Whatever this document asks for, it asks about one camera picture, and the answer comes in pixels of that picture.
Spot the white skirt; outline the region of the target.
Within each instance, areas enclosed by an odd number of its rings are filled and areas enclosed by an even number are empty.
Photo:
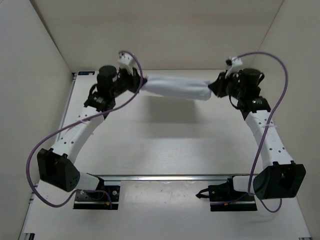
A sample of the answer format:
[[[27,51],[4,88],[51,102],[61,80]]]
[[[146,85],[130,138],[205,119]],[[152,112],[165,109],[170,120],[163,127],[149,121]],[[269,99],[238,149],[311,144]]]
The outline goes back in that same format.
[[[210,82],[204,79],[159,74],[150,74],[146,79],[141,90],[162,97],[207,101],[212,96]]]

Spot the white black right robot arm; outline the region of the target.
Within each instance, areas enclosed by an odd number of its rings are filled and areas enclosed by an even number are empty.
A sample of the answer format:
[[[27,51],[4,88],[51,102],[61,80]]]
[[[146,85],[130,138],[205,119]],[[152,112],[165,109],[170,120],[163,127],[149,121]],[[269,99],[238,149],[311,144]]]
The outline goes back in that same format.
[[[258,145],[253,165],[257,165],[258,159],[262,160],[262,171],[258,175],[231,177],[232,182],[224,187],[224,195],[229,200],[236,200],[242,192],[260,200],[294,198],[306,175],[304,165],[295,163],[280,139],[272,119],[274,109],[260,95],[259,84],[264,77],[254,68],[230,74],[223,71],[208,86],[219,98],[237,100],[234,108],[241,112]]]

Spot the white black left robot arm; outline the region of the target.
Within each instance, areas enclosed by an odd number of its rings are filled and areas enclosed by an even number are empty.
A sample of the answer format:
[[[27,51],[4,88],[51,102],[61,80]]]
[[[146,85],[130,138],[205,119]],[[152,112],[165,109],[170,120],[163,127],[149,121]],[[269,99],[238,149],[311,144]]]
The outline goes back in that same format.
[[[116,97],[126,91],[136,93],[140,85],[147,83],[136,68],[128,73],[124,68],[106,65],[99,69],[97,82],[89,90],[78,125],[69,128],[59,140],[46,150],[37,153],[40,179],[65,192],[79,189],[87,191],[93,199],[104,195],[103,180],[93,174],[80,172],[75,167],[76,158],[94,130],[107,118],[108,110],[116,105]]]

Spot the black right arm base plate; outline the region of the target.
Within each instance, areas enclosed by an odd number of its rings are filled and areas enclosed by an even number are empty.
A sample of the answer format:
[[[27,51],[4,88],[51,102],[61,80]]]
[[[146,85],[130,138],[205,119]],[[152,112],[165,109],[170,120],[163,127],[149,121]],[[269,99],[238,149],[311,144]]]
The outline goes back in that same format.
[[[211,212],[255,212],[258,210],[255,198],[249,196],[247,192],[236,191],[231,177],[224,183],[208,185],[195,196],[198,199],[208,199]]]

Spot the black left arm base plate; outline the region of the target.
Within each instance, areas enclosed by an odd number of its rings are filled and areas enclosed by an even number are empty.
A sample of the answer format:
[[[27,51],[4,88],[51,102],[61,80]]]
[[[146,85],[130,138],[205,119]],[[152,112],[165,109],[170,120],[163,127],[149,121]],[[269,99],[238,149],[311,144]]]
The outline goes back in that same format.
[[[119,208],[119,199],[121,193],[120,181],[105,181],[104,189],[108,193],[110,199],[105,193],[77,193],[73,202],[74,210],[107,210],[115,211]]]

